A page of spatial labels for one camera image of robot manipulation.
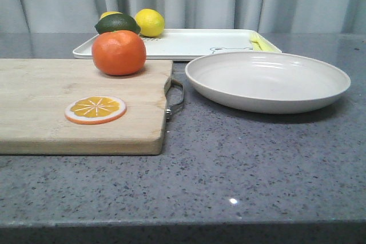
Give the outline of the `yellow plastic fork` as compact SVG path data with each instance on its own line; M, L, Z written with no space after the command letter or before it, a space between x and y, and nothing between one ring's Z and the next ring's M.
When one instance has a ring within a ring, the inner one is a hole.
M264 51L265 46L256 32L250 34L250 42L254 51Z

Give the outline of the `yellow lemon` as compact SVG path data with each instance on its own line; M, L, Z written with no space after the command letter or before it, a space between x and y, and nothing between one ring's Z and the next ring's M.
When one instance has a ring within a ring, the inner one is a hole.
M106 11L100 15L100 19L107 17L108 15L121 14L119 11Z
M164 17L153 9L142 9L135 15L140 33L146 37L157 37L165 30Z

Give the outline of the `beige round plate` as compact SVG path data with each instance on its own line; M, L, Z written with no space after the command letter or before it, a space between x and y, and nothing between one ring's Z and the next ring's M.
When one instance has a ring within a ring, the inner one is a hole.
M337 101L350 77L326 62L293 54L228 52L199 57L185 68L204 97L234 109L297 114Z

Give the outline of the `yellow plastic spoon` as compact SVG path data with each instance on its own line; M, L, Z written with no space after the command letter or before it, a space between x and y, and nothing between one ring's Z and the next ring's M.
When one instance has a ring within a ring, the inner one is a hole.
M271 42L267 41L265 38L258 38L257 43L262 51L271 52L271 53L281 53L282 51L278 49Z

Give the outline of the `orange slice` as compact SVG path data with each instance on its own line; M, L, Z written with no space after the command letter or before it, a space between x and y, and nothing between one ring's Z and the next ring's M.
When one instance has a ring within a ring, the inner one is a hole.
M76 124L98 125L122 117L126 110L126 103L119 98L94 95L71 103L65 109L65 117Z

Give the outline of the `dark green lime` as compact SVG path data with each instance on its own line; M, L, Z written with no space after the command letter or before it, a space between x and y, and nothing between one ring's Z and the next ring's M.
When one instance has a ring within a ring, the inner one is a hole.
M95 29L98 34L119 30L129 30L139 34L141 31L141 28L133 17L121 13L110 14L103 17L97 22Z

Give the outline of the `yellow lemon right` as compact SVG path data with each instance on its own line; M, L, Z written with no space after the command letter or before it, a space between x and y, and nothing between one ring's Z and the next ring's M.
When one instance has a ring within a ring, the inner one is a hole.
M140 33L146 37L157 37L165 30L164 17L153 9L142 9L135 15Z

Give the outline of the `white rectangular tray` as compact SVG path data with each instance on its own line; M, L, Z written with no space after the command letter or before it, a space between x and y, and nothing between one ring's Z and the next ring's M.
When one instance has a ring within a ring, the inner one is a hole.
M209 54L254 51L249 40L254 32L244 29L165 29L159 37L141 38L147 59L191 61Z

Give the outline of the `orange mandarin fruit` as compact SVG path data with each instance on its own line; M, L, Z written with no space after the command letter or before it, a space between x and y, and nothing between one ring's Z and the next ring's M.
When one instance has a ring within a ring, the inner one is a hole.
M93 42L91 53L96 68L108 75L130 75L141 70L146 61L146 47L129 30L107 32Z

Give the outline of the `wooden cutting board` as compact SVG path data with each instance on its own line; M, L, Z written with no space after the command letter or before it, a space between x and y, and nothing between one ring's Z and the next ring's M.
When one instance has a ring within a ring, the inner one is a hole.
M1 154L157 155L184 96L173 63L116 77L90 59L1 59Z

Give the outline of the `yellow lemon left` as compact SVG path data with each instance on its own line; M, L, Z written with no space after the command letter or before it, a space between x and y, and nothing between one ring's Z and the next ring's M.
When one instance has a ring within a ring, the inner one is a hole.
M107 17L108 15L121 14L119 11L106 11L100 15L100 19Z

